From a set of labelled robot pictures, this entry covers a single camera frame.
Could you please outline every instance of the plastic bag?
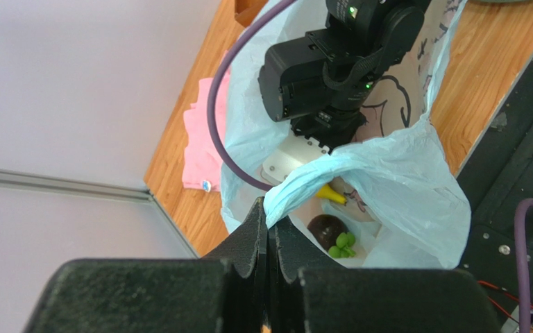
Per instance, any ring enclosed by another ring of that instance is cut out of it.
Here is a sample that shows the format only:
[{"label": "plastic bag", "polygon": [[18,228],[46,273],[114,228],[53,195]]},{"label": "plastic bag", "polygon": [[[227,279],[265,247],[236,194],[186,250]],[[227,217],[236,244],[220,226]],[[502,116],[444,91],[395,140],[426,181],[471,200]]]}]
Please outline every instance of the plastic bag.
[{"label": "plastic bag", "polygon": [[[262,12],[276,2],[268,2]],[[269,227],[289,214],[315,243],[305,226],[326,212],[340,217],[357,235],[357,256],[339,260],[345,266],[457,265],[471,211],[449,172],[428,110],[439,91],[464,2],[431,1],[413,49],[384,75],[362,107],[370,122],[357,131],[355,143],[297,168],[266,193]],[[257,78],[264,54],[272,44],[323,28],[327,12],[324,0],[299,0],[265,26],[232,64],[225,146],[234,161],[257,178],[262,162],[289,133],[289,122],[272,122],[262,105]],[[313,198],[330,181],[350,205]],[[263,195],[222,167],[221,214],[229,232]]]}]

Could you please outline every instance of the screw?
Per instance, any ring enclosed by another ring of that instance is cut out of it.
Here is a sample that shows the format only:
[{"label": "screw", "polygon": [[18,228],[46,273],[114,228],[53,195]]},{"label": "screw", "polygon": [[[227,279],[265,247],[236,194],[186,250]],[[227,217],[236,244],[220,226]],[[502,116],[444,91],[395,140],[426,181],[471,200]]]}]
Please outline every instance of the screw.
[{"label": "screw", "polygon": [[506,245],[501,245],[498,247],[498,252],[500,252],[503,255],[510,255],[511,254],[511,248]]}]

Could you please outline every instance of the pink cloth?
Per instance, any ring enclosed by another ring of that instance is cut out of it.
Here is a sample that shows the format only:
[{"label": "pink cloth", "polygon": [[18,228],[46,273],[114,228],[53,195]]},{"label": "pink cloth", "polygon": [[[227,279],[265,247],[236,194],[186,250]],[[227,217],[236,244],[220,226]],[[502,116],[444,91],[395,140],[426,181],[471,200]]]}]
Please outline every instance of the pink cloth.
[{"label": "pink cloth", "polygon": [[[189,145],[185,148],[185,169],[183,186],[186,189],[204,189],[203,182],[209,182],[211,191],[220,190],[221,157],[213,147],[207,125],[207,97],[213,78],[198,82],[198,99],[185,111],[184,120],[189,135]],[[217,130],[223,142],[226,135],[226,100],[230,84],[229,72],[223,77],[217,93],[215,108]]]}]

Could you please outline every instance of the wooden surface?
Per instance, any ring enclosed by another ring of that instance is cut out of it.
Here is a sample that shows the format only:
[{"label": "wooden surface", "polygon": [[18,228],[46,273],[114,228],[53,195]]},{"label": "wooden surface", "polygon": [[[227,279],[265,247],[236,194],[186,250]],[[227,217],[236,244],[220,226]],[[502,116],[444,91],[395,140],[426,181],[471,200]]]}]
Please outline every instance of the wooden surface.
[{"label": "wooden surface", "polygon": [[[198,81],[213,76],[223,52],[242,27],[234,20],[235,0],[223,0],[145,181],[200,255],[226,236],[218,193],[183,189],[187,134],[183,112],[196,102]],[[470,1],[452,44],[451,63],[432,109],[432,121],[456,173],[483,133],[501,100],[533,54],[533,1],[483,4]]]}]

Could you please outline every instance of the purple cable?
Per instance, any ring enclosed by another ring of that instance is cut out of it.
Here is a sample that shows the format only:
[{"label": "purple cable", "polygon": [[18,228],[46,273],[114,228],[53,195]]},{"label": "purple cable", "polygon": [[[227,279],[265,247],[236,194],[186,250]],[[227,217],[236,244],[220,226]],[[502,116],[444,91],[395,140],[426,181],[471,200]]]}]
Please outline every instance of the purple cable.
[{"label": "purple cable", "polygon": [[228,154],[228,152],[226,151],[226,147],[223,146],[223,144],[221,143],[221,139],[219,139],[219,132],[217,131],[217,122],[215,120],[215,104],[217,102],[217,91],[219,90],[221,81],[226,75],[229,66],[232,64],[232,61],[234,60],[234,58],[236,58],[237,54],[240,52],[240,50],[242,50],[244,45],[246,45],[246,43],[248,43],[248,41],[258,31],[260,31],[263,26],[269,23],[275,16],[279,15],[283,10],[285,10],[295,1],[296,0],[280,1],[268,12],[266,12],[259,19],[257,19],[256,22],[254,22],[251,26],[248,27],[248,29],[246,29],[246,31],[234,43],[232,48],[229,50],[229,52],[226,54],[226,56],[223,58],[223,61],[219,65],[217,73],[215,74],[213,82],[211,83],[211,88],[209,89],[209,97],[207,101],[207,123],[209,125],[209,134],[211,135],[213,145],[215,146],[215,149],[217,150],[219,156],[221,156],[223,163],[225,163],[233,171],[233,173],[235,173],[236,176],[240,177],[243,181],[264,191],[270,190],[273,186],[256,180],[253,176],[248,175],[244,170],[242,170],[242,168],[240,168],[238,164],[236,164],[236,162],[232,160],[230,154]]},{"label": "purple cable", "polygon": [[525,215],[533,207],[533,199],[519,203],[515,211],[515,253],[517,256],[517,279],[519,281],[519,332],[531,332],[530,268],[527,264],[527,244],[525,242]]}]

